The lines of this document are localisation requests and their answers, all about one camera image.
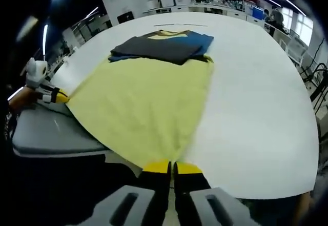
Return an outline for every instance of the window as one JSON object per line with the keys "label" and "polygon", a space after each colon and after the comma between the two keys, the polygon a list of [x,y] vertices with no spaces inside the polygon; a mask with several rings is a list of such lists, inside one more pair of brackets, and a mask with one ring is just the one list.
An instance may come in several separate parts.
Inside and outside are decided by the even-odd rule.
{"label": "window", "polygon": [[299,38],[306,44],[310,44],[313,30],[313,21],[308,17],[299,14],[297,17],[297,25],[295,32],[299,35]]}
{"label": "window", "polygon": [[287,29],[291,29],[292,20],[293,20],[293,10],[283,7],[282,8],[283,15],[283,25]]}

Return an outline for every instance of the floor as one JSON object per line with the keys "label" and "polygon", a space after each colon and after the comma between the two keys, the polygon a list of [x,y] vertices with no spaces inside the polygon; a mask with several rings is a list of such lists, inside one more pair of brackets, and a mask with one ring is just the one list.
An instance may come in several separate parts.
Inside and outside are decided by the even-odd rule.
{"label": "floor", "polygon": [[[133,173],[138,176],[141,173],[141,168],[128,162],[127,160],[120,157],[118,154],[114,152],[110,152],[106,154],[106,161],[107,163],[123,163],[128,166]],[[166,212],[165,220],[163,222],[163,226],[178,226],[180,225],[176,211],[175,211],[175,194],[174,189],[170,189],[169,193],[169,208]]]}
{"label": "floor", "polygon": [[[297,70],[298,70],[299,73],[302,72],[302,69],[300,69],[299,67],[297,67]],[[315,89],[316,89],[316,86],[315,86],[313,83],[311,83],[311,82],[307,82],[307,83],[305,83],[305,86],[306,86],[307,91],[309,92],[309,95],[311,95],[311,94],[315,91]],[[315,105],[317,105],[317,107],[318,107],[318,105],[320,104],[321,101],[322,101],[322,95],[320,95],[319,97],[317,97],[317,98],[312,102],[313,107],[314,107]],[[321,108],[318,110],[316,116],[317,116],[319,119],[322,119],[327,113],[328,113],[328,108],[327,108],[327,107],[321,107]]]}

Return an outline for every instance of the dark gray shirt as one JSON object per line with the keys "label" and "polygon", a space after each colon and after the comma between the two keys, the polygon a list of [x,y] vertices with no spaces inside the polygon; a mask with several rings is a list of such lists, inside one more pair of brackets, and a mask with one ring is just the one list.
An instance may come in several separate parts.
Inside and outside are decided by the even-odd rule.
{"label": "dark gray shirt", "polygon": [[283,25],[283,15],[279,10],[275,9],[272,11],[271,16],[274,21],[276,21],[277,24]]}

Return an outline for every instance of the white cabinet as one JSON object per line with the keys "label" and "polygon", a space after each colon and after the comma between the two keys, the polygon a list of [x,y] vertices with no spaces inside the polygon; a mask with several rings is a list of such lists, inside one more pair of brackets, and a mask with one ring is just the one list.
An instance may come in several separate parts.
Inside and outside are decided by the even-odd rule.
{"label": "white cabinet", "polygon": [[188,6],[171,7],[171,12],[189,12],[189,7]]}
{"label": "white cabinet", "polygon": [[253,24],[256,24],[256,25],[259,25],[261,26],[262,28],[264,28],[264,20],[259,20],[257,18],[254,18],[252,16],[247,16],[247,22],[250,22],[250,23],[253,23]]}
{"label": "white cabinet", "polygon": [[232,12],[232,11],[227,11],[227,16],[229,17],[235,17],[241,20],[245,20],[246,21],[246,14],[242,13],[242,12]]}

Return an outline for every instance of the blue container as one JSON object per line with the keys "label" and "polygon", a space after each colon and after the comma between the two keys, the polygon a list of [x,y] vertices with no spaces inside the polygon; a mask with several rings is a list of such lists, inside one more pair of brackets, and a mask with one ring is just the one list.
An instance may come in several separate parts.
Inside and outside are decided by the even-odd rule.
{"label": "blue container", "polygon": [[260,9],[260,8],[257,8],[257,7],[253,7],[253,14],[252,16],[254,18],[257,18],[259,20],[262,20],[264,15],[263,15],[263,11]]}

